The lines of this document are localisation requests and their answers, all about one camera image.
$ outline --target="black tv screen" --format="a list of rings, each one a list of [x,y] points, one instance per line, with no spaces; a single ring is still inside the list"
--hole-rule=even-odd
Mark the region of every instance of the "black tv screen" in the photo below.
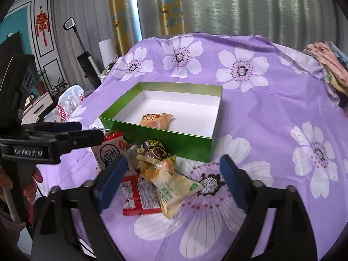
[[[0,86],[13,55],[22,53],[23,50],[19,32],[7,38],[0,44]]]

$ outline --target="purple floral fabric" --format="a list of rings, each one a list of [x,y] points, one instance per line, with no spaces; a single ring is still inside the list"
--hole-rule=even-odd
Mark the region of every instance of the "purple floral fabric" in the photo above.
[[[307,208],[321,258],[348,220],[348,122],[324,85],[323,67],[312,57],[262,36],[185,34],[139,42],[86,98],[78,118],[84,127],[140,81],[218,84],[224,87],[212,162],[178,158],[176,168],[201,181],[202,193],[185,201],[173,220],[161,214],[122,215],[118,191],[101,217],[115,244],[132,260],[220,260],[245,214],[236,206],[219,170],[229,154],[252,179],[267,186],[294,185]],[[46,187],[77,187],[96,176],[87,150],[40,166]],[[269,211],[254,255],[263,252],[273,221]],[[75,225],[87,240],[81,219]]]

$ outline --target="stick vacuum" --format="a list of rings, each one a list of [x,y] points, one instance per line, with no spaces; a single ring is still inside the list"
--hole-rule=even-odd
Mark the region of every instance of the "stick vacuum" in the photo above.
[[[83,49],[83,53],[77,57],[77,60],[79,61],[83,71],[85,72],[85,77],[89,79],[91,84],[93,85],[94,89],[97,89],[99,85],[101,85],[100,79],[98,78],[98,75],[100,75],[100,71],[98,67],[96,66],[92,56],[90,53],[86,50],[85,46],[83,45],[81,38],[77,32],[76,29],[76,23],[73,17],[70,17],[64,24],[63,24],[64,30],[68,31],[70,29],[73,29],[77,39],[80,42],[80,45]]]

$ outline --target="potted plant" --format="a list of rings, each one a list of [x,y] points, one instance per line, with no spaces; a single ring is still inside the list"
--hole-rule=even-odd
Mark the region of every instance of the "potted plant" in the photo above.
[[[40,96],[44,95],[47,90],[44,84],[45,76],[47,76],[46,71],[44,70],[38,70],[35,78],[35,87],[39,91]]]
[[[67,86],[69,85],[64,81],[61,81],[61,77],[59,77],[57,85],[54,85],[52,89],[52,98],[55,105],[58,104],[59,96],[62,95]]]

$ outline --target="human hand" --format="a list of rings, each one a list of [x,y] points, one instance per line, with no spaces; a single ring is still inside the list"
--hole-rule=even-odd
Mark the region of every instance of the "human hand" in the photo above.
[[[23,189],[23,194],[29,202],[33,202],[35,200],[37,191],[36,182],[43,182],[43,177],[39,169],[35,170],[31,183]],[[0,187],[9,189],[13,188],[12,180],[8,177],[8,175],[5,174],[5,171],[2,168],[0,168]],[[0,199],[6,203],[5,197],[3,196],[2,188],[0,188]]]

